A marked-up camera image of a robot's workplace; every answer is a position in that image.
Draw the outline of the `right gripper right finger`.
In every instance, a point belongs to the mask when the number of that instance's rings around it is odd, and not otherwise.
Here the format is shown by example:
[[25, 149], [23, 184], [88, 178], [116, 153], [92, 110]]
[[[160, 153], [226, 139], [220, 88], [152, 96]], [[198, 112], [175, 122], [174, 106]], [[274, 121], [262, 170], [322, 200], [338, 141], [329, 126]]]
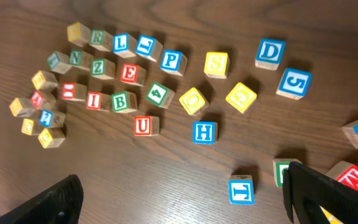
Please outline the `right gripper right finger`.
[[293, 161], [283, 170], [283, 204], [294, 222], [327, 223], [321, 208], [343, 223], [358, 223], [358, 191]]

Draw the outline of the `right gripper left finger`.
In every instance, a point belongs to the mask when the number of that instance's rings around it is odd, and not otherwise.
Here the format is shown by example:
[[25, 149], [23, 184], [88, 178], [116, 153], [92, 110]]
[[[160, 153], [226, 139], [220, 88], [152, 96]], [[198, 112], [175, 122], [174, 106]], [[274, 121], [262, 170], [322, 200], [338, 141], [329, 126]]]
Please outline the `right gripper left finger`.
[[72, 174], [0, 217], [0, 224], [78, 224], [84, 199], [80, 179]]

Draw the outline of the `green N block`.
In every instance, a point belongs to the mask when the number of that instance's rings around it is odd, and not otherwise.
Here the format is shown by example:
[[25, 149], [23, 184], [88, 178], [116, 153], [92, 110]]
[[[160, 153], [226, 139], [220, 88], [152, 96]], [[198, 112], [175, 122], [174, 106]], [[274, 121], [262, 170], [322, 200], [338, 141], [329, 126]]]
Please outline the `green N block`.
[[94, 56], [83, 50], [73, 49], [70, 52], [69, 64], [82, 70], [90, 71]]

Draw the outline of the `red E block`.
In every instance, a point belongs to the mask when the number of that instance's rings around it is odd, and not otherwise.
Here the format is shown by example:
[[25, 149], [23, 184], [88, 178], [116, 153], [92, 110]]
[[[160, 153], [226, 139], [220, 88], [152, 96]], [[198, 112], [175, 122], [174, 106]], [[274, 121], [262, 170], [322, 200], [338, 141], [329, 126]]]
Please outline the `red E block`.
[[129, 85], [144, 86], [146, 69], [136, 64], [125, 63], [122, 66], [120, 81]]

